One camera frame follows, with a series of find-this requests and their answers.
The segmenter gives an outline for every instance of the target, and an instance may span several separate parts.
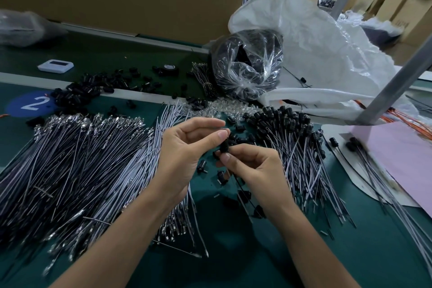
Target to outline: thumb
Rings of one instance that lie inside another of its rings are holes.
[[[245,181],[247,181],[252,174],[253,169],[229,153],[220,154],[219,160],[228,170],[240,176]]]
[[[222,142],[224,142],[228,138],[228,131],[226,130],[219,130],[216,132],[213,132],[212,134],[208,135],[205,138],[202,138],[201,140],[191,144],[194,148],[194,150],[200,154],[200,157],[202,154],[207,153],[210,149],[216,148],[219,146]]]

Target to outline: right hand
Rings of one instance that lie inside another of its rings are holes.
[[[264,213],[274,224],[280,216],[295,207],[284,168],[275,149],[239,144],[220,154],[216,166],[243,178],[255,195]]]

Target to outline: forearm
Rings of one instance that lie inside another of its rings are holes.
[[[51,288],[125,287],[170,211],[157,195],[144,190]]]
[[[296,205],[278,216],[277,226],[306,288],[359,287]]]

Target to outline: number 2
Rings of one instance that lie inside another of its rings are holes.
[[[35,104],[25,105],[21,107],[22,110],[38,110],[39,108],[32,107],[36,105],[42,105],[50,101],[50,97],[42,96],[42,97],[36,97],[35,100],[43,99],[43,101]]]

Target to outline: hand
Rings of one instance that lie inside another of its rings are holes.
[[[222,129],[224,125],[220,119],[195,117],[165,130],[159,165],[149,187],[158,189],[172,207],[180,203],[200,157],[230,134],[229,129]]]
[[[243,178],[274,224],[282,212],[295,206],[282,162],[275,149],[239,144],[230,147],[229,153],[216,153],[220,159],[216,165],[226,166]]]

